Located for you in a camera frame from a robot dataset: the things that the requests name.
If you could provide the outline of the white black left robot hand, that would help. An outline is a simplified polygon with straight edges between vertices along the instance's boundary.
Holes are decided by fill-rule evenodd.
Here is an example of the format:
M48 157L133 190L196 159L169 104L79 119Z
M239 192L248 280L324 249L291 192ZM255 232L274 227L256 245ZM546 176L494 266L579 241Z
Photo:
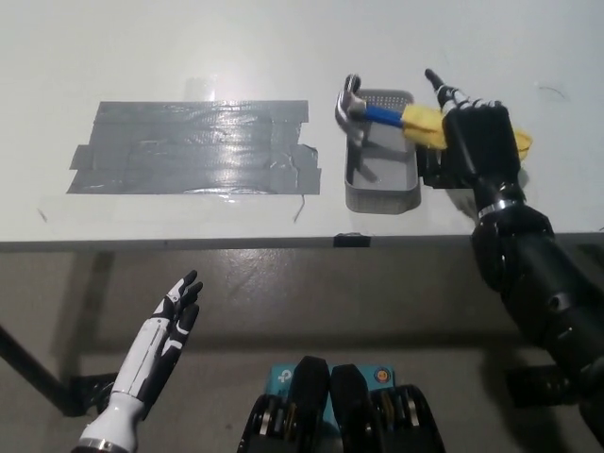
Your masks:
M157 402L188 342L203 283L192 270L143 322L109 394L107 407L89 423L75 452L136 452L138 427Z

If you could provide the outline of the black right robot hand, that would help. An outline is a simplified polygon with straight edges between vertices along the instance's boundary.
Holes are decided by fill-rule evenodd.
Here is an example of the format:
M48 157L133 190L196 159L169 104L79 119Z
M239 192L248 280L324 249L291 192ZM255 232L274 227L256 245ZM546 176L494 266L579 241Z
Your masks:
M508 109L499 101L466 95L445 84L431 69L425 70L425 77L442 113L445 180L472 190L478 211L524 204L520 158Z

